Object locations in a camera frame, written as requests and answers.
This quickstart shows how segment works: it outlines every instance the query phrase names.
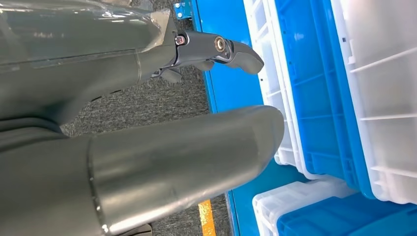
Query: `yellow floor marking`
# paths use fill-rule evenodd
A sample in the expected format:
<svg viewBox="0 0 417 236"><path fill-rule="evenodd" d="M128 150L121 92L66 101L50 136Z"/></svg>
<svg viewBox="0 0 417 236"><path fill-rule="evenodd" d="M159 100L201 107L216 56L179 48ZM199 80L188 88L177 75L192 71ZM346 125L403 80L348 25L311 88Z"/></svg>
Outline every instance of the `yellow floor marking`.
<svg viewBox="0 0 417 236"><path fill-rule="evenodd" d="M216 229L214 228L213 213L211 212L211 202L206 200L198 204L200 211L201 228L203 236L216 236Z"/></svg>

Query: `gray metal arm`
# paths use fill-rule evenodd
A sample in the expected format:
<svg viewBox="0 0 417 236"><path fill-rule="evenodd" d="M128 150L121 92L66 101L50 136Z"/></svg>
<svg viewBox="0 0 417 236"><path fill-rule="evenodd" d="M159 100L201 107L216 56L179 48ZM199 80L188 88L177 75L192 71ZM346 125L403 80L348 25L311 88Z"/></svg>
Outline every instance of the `gray metal arm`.
<svg viewBox="0 0 417 236"><path fill-rule="evenodd" d="M0 3L0 235L124 234L250 181L277 151L284 121L268 106L68 138L59 125L86 102L187 57L236 66L233 42L214 57L182 54L192 37L177 44L164 12Z"/></svg>

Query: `plastic wrap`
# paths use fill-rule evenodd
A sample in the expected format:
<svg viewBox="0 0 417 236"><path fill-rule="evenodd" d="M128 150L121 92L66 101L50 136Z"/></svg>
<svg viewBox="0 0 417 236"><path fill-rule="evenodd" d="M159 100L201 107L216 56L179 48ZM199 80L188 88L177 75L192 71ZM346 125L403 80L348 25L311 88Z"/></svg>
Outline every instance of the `plastic wrap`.
<svg viewBox="0 0 417 236"><path fill-rule="evenodd" d="M120 6L133 6L137 7L143 10L152 11L153 10L153 4L149 0L101 0L105 3L120 5Z"/></svg>
<svg viewBox="0 0 417 236"><path fill-rule="evenodd" d="M1 70L148 51L163 43L169 15L90 0L0 0Z"/></svg>

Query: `screw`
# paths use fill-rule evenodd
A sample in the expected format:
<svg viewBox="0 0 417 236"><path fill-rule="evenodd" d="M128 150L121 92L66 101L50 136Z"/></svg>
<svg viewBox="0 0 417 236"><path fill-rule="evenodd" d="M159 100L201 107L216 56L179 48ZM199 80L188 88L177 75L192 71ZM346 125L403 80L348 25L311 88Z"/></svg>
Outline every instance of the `screw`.
<svg viewBox="0 0 417 236"><path fill-rule="evenodd" d="M184 36L177 36L175 37L175 44L176 45L184 45L186 42L185 37Z"/></svg>
<svg viewBox="0 0 417 236"><path fill-rule="evenodd" d="M107 225L102 225L101 228L104 230L105 233L109 231L109 228L107 228Z"/></svg>
<svg viewBox="0 0 417 236"><path fill-rule="evenodd" d="M218 52L222 53L224 51L225 45L226 45L226 42L224 41L224 38L222 38L221 36L217 36L214 39L214 47L216 48Z"/></svg>

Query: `robotic hand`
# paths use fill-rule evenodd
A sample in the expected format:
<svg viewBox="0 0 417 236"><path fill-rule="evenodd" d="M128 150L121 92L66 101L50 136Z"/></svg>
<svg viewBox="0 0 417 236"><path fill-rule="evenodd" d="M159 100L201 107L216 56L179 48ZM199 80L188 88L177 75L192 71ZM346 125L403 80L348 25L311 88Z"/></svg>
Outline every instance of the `robotic hand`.
<svg viewBox="0 0 417 236"><path fill-rule="evenodd" d="M250 181L276 153L284 121L268 106L68 138L60 125L102 94L175 81L183 65L263 62L220 35L178 33L163 11L0 3L0 235L128 236Z"/></svg>
<svg viewBox="0 0 417 236"><path fill-rule="evenodd" d="M184 31L174 40L177 55L172 64L159 69L151 77L161 76L170 82L178 82L181 75L170 69L190 64L207 71L218 62L232 68L240 67L250 74L258 74L264 67L262 59L246 44L217 34Z"/></svg>

